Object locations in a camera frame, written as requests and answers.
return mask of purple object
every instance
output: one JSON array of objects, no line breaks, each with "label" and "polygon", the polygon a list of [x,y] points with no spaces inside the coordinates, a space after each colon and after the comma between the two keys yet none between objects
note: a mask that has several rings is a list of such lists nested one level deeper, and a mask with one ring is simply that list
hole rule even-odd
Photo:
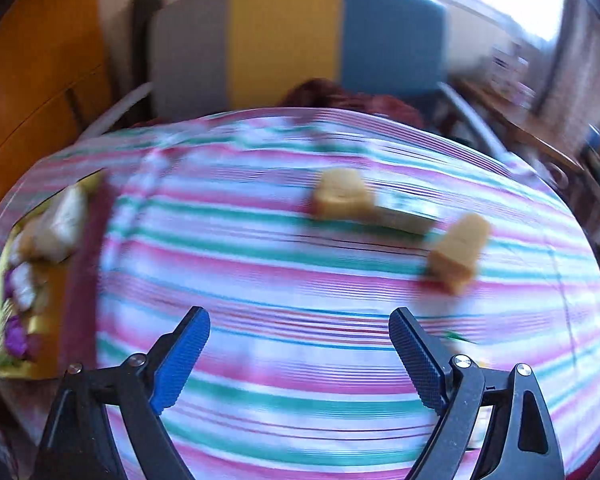
[{"label": "purple object", "polygon": [[24,359],[27,354],[27,331],[18,316],[11,316],[4,324],[4,347],[15,358]]},{"label": "purple object", "polygon": [[11,274],[13,273],[13,267],[4,271],[4,276],[2,277],[2,282],[4,283],[4,298],[3,300],[8,300],[13,297],[13,285],[11,285]]}]

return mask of blue panel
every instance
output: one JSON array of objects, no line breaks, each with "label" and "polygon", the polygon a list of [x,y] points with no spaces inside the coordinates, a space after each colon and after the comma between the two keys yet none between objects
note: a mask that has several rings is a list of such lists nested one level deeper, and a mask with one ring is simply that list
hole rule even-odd
[{"label": "blue panel", "polygon": [[340,82],[410,97],[446,79],[446,9],[434,0],[345,0]]}]

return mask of blue gripper pad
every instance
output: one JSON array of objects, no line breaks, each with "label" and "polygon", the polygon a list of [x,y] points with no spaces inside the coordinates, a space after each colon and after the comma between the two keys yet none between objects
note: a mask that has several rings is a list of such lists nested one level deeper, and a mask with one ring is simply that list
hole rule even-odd
[{"label": "blue gripper pad", "polygon": [[156,415],[160,415],[164,408],[173,406],[178,400],[193,365],[209,338],[209,330],[209,314],[200,308],[155,371],[154,392],[149,404]]},{"label": "blue gripper pad", "polygon": [[422,331],[420,336],[405,321],[400,309],[394,310],[389,316],[389,337],[420,400],[427,408],[442,416],[448,405],[445,376],[424,346],[422,339],[430,336],[420,327],[419,329]]}]

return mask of chair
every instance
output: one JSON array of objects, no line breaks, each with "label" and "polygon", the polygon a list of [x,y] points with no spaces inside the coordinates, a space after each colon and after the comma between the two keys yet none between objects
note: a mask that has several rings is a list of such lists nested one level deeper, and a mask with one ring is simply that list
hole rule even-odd
[{"label": "chair", "polygon": [[434,0],[178,0],[154,16],[151,81],[93,123],[104,133],[152,94],[155,114],[186,120],[272,106],[294,86],[324,77],[355,92],[415,104],[435,129],[442,101],[503,160],[506,149],[444,82],[446,10]]}]

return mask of armrest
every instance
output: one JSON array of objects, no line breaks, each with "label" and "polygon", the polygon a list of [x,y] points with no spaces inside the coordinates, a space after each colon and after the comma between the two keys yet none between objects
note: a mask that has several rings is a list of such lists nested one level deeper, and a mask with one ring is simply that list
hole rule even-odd
[{"label": "armrest", "polygon": [[137,102],[140,102],[142,99],[147,97],[151,91],[154,89],[154,84],[144,83],[140,85],[138,88],[133,89],[127,95],[125,95],[120,101],[114,104],[109,110],[104,112],[100,117],[98,117],[93,123],[91,123],[86,130],[84,130],[80,137],[78,137],[77,142],[85,139],[93,139],[94,137],[99,137],[106,131],[110,129],[114,124],[120,120],[128,110]]},{"label": "armrest", "polygon": [[469,103],[462,99],[448,84],[438,83],[438,87],[446,101],[454,108],[455,113],[480,138],[484,147],[484,153],[491,158],[503,162],[506,158],[507,149],[500,142],[496,134],[493,133],[493,130],[487,126],[483,118],[478,115],[478,112],[471,108]]}]

